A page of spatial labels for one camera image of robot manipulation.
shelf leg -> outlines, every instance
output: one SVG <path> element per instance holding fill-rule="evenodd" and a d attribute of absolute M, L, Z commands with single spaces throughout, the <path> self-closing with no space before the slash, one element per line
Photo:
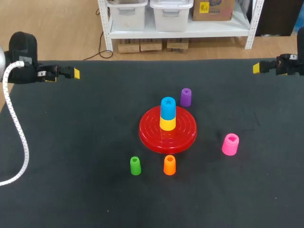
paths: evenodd
<path fill-rule="evenodd" d="M 113 51 L 112 40 L 110 38 L 110 32 L 112 27 L 112 20 L 108 17 L 108 7 L 106 5 L 106 0 L 98 0 L 99 12 L 101 23 L 104 30 L 104 41 L 107 50 Z"/>
<path fill-rule="evenodd" d="M 258 22 L 260 20 L 264 0 L 256 0 L 256 1 L 253 1 L 252 4 L 253 4 L 254 11 L 253 11 L 253 14 L 252 14 L 252 19 L 251 19 L 251 24 L 250 24 L 250 29 L 249 29 L 249 34 L 248 34 L 248 37 L 247 37 L 247 42 L 246 42 L 245 49 L 251 49 L 252 48 L 253 41 L 254 41 L 255 36 L 256 36 L 256 32 L 257 32 L 256 29 L 257 29 Z"/>

white cable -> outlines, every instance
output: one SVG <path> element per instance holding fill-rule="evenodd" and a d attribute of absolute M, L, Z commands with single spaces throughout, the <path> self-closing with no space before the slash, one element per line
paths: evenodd
<path fill-rule="evenodd" d="M 14 181 L 16 181 L 19 177 L 22 176 L 22 174 L 25 172 L 27 166 L 28 166 L 28 162 L 29 162 L 29 147 L 28 147 L 28 143 L 27 143 L 27 140 L 24 136 L 24 133 L 23 133 L 23 130 L 20 126 L 20 123 L 18 121 L 18 118 L 16 116 L 16 113 L 14 111 L 14 108 L 13 108 L 13 105 L 11 103 L 11 100 L 10 100 L 10 94 L 9 94 L 9 88 L 8 88 L 8 79 L 9 79 L 9 75 L 10 75 L 10 72 L 12 71 L 12 69 L 14 68 L 17 68 L 17 67 L 24 67 L 24 62 L 23 61 L 17 61 L 17 62 L 14 62 L 12 64 L 10 64 L 6 70 L 4 71 L 4 75 L 3 75 L 3 92 L 4 92 L 4 97 L 5 97 L 5 100 L 6 100 L 6 104 L 9 108 L 9 113 L 14 121 L 14 124 L 17 128 L 17 131 L 19 133 L 19 136 L 20 136 L 20 139 L 21 139 L 21 142 L 22 142 L 22 145 L 23 145 L 23 149 L 24 149 L 24 162 L 23 162 L 23 166 L 21 168 L 21 170 L 19 171 L 19 173 L 12 177 L 11 179 L 9 180 L 6 180 L 6 181 L 2 181 L 0 182 L 0 186 L 3 186 L 3 185 L 6 185 L 6 184 L 10 184 Z"/>

white storage bin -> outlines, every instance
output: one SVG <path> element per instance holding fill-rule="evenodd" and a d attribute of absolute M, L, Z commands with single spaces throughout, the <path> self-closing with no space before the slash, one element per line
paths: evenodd
<path fill-rule="evenodd" d="M 155 26 L 159 32 L 184 32 L 188 24 L 189 9 L 194 0 L 159 1 L 150 0 L 154 9 Z"/>
<path fill-rule="evenodd" d="M 110 8 L 113 24 L 117 30 L 144 29 L 144 13 L 148 0 L 139 0 L 136 4 L 113 4 L 107 2 Z"/>

red base plate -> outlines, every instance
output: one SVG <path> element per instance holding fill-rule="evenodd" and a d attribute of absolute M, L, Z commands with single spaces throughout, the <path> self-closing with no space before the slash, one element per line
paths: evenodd
<path fill-rule="evenodd" d="M 139 123 L 139 137 L 150 150 L 174 154 L 189 148 L 197 135 L 196 122 L 191 113 L 176 106 L 176 127 L 172 131 L 160 128 L 161 107 L 147 111 Z"/>

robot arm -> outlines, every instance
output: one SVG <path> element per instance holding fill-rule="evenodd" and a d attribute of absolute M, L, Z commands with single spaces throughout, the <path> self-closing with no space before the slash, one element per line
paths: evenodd
<path fill-rule="evenodd" d="M 10 38 L 9 50 L 4 52 L 0 48 L 0 81 L 3 80 L 6 67 L 16 61 L 23 61 L 25 67 L 12 70 L 9 75 L 10 83 L 55 82 L 59 75 L 64 75 L 65 78 L 80 79 L 80 73 L 74 67 L 39 64 L 37 40 L 28 33 L 16 32 Z"/>
<path fill-rule="evenodd" d="M 298 55 L 282 54 L 273 61 L 261 61 L 253 66 L 253 73 L 268 73 L 275 69 L 276 75 L 304 76 L 304 27 L 300 28 L 297 36 Z"/>

